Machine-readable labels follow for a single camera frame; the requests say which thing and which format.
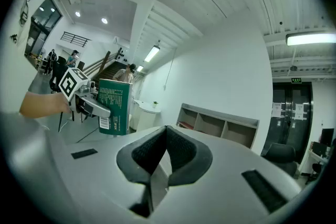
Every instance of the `person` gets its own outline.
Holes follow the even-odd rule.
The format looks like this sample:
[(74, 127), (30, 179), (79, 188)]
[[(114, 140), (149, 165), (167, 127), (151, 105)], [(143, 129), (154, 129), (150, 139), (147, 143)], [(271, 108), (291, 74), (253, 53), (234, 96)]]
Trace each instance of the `person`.
[(132, 83), (133, 81), (133, 74), (136, 70), (137, 66), (135, 64), (127, 65), (126, 69), (120, 69), (115, 75), (113, 76), (113, 80)]
[(48, 54), (47, 60), (48, 62), (47, 62), (46, 69), (44, 71), (44, 75), (50, 75), (51, 70), (53, 68), (54, 61), (57, 61), (57, 55), (54, 49), (52, 49), (51, 52)]
[(77, 60), (76, 56), (77, 56), (77, 54), (78, 54), (77, 50), (74, 50), (72, 52), (71, 56), (69, 56), (69, 58), (68, 58), (68, 61), (67, 61), (67, 64), (66, 64), (67, 67), (74, 68), (76, 66), (76, 60)]

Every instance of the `exit sign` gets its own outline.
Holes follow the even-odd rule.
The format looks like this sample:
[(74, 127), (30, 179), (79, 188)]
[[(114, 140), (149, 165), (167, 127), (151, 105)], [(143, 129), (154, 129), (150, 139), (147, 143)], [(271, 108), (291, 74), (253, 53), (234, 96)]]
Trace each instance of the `exit sign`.
[(292, 78), (292, 83), (293, 84), (302, 83), (301, 78)]

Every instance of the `wooden shelf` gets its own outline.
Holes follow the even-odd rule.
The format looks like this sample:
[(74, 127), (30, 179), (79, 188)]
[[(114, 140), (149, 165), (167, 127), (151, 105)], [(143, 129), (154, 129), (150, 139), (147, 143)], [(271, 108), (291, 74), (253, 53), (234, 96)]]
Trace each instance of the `wooden shelf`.
[(251, 148), (258, 129), (258, 120), (182, 104), (177, 125), (183, 128), (228, 139)]
[(185, 127), (186, 129), (190, 129), (190, 130), (193, 130), (194, 129), (194, 126), (191, 126), (190, 124), (187, 124), (186, 122), (184, 121), (179, 121), (178, 122), (181, 126)]

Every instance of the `ceiling light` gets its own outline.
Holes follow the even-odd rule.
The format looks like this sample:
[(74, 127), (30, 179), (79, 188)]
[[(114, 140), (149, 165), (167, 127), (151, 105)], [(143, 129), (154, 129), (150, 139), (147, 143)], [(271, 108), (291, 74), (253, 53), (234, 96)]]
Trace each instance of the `ceiling light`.
[(145, 62), (149, 62), (150, 60), (152, 60), (152, 58), (159, 52), (159, 50), (160, 48), (158, 46), (154, 46), (145, 58)]
[(288, 34), (286, 36), (287, 46), (318, 44), (318, 43), (336, 43), (336, 34), (332, 33), (305, 33)]

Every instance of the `green book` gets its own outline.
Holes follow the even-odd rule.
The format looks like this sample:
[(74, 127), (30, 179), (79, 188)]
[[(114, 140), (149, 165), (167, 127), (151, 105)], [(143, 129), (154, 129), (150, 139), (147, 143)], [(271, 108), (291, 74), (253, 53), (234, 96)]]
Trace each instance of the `green book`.
[(112, 135), (128, 133), (132, 84), (109, 80), (99, 80), (98, 102), (110, 109), (109, 118), (99, 117), (99, 132)]

